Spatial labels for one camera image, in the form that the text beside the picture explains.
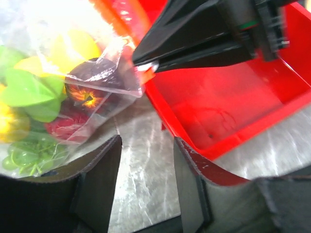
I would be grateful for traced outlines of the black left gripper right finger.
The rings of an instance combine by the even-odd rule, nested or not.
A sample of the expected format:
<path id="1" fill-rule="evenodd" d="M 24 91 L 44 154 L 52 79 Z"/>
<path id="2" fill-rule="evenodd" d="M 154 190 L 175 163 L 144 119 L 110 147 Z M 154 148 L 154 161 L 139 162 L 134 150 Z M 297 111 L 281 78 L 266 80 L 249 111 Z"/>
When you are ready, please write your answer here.
<path id="1" fill-rule="evenodd" d="M 308 233 L 311 168 L 248 180 L 174 139 L 174 169 L 186 233 Z"/>

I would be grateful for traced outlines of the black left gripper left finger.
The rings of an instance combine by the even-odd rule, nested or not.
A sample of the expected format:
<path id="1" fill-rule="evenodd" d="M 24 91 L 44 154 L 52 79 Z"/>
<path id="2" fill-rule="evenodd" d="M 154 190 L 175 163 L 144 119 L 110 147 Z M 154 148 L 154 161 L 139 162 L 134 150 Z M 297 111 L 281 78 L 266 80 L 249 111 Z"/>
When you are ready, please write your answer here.
<path id="1" fill-rule="evenodd" d="M 3 233 L 105 233 L 121 160 L 115 135 L 41 177 L 0 178 Z"/>

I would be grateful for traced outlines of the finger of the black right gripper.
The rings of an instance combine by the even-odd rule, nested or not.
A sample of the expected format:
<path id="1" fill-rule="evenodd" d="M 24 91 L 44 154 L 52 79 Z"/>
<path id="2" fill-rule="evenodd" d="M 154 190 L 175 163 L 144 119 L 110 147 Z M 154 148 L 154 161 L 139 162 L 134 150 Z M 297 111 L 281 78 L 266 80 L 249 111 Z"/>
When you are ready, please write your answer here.
<path id="1" fill-rule="evenodd" d="M 238 43 L 217 8 L 219 0 L 170 0 L 135 49 L 135 65 L 178 52 Z"/>
<path id="2" fill-rule="evenodd" d="M 248 48 L 239 43 L 224 43 L 160 58 L 155 72 L 185 68 L 226 67 L 252 60 L 255 57 L 256 52 L 253 46 Z"/>

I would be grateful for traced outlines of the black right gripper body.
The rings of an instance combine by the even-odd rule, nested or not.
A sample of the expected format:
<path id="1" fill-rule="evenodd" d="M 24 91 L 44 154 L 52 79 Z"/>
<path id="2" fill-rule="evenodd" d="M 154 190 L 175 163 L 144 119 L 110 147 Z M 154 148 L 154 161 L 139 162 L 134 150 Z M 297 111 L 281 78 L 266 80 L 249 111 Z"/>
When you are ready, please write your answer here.
<path id="1" fill-rule="evenodd" d="M 289 44 L 284 35 L 283 7 L 293 0 L 221 0 L 217 8 L 234 40 L 246 47 L 251 58 L 259 49 L 265 61 L 278 57 Z"/>

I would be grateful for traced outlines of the green lettuce toy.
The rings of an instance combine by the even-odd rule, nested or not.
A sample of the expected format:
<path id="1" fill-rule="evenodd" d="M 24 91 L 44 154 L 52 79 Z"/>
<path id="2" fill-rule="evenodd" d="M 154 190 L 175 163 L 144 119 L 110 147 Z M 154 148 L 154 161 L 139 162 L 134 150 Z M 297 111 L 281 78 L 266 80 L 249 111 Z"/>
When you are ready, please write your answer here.
<path id="1" fill-rule="evenodd" d="M 11 177 L 39 176 L 61 166 L 68 147 L 45 133 L 30 134 L 0 151 L 1 168 Z"/>

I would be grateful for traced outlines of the red strawberry toy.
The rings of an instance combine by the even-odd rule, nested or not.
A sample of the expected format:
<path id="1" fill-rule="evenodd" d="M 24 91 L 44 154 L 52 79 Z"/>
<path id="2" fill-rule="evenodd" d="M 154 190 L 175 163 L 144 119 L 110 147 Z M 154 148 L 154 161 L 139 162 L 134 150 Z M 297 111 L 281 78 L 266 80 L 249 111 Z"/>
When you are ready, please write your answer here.
<path id="1" fill-rule="evenodd" d="M 84 142 L 90 135 L 91 129 L 85 126 L 89 117 L 76 108 L 61 109 L 58 117 L 52 122 L 45 123 L 46 131 L 58 140 L 75 143 Z"/>

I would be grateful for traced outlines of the yellow lemon toy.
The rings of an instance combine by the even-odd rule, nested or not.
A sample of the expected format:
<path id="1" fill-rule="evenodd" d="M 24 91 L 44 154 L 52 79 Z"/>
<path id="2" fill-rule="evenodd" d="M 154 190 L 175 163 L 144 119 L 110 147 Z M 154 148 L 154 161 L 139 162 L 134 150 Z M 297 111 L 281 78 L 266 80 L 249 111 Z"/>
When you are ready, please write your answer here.
<path id="1" fill-rule="evenodd" d="M 12 143 L 24 139 L 30 131 L 30 119 L 19 108 L 0 101 L 0 142 Z"/>

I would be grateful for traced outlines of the dark red fruit toy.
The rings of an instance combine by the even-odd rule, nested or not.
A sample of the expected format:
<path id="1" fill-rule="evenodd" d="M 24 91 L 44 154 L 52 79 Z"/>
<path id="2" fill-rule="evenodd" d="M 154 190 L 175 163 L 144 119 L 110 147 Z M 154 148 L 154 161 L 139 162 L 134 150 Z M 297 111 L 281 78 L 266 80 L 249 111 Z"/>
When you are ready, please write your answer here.
<path id="1" fill-rule="evenodd" d="M 66 77 L 65 90 L 74 106 L 88 112 L 107 115 L 116 110 L 123 96 L 108 92 L 124 87 L 117 65 L 103 58 L 90 59 L 75 67 Z"/>

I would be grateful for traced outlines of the yellow pear toy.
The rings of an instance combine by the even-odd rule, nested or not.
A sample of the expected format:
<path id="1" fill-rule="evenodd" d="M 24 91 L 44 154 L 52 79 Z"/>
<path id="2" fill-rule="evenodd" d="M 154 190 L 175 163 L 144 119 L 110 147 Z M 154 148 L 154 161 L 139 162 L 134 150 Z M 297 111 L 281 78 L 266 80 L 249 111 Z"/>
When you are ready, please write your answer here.
<path id="1" fill-rule="evenodd" d="M 38 77 L 61 76 L 90 59 L 100 57 L 101 54 L 100 47 L 89 34 L 69 30 L 57 36 L 49 56 L 38 55 L 22 59 L 14 68 Z"/>

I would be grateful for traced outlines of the green ridged fruit toy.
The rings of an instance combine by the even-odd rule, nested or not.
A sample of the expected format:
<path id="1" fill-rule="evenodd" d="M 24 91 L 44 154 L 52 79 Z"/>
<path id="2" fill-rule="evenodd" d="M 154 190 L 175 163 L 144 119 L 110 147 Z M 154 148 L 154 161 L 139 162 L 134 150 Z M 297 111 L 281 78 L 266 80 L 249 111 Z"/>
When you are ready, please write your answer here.
<path id="1" fill-rule="evenodd" d="M 45 66 L 46 59 L 0 47 L 0 101 L 23 108 L 33 119 L 48 123 L 59 115 L 66 95 L 64 77 L 46 72 Z"/>

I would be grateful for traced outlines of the clear zip bag orange zipper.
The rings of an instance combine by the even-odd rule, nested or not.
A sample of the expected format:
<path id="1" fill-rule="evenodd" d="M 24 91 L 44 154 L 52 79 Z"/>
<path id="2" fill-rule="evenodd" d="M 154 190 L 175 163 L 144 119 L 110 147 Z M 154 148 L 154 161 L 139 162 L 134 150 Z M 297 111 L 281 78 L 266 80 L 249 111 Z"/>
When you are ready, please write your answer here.
<path id="1" fill-rule="evenodd" d="M 97 148 L 94 132 L 153 75 L 131 60 L 149 28 L 138 0 L 1 1 L 1 175 L 40 176 Z"/>

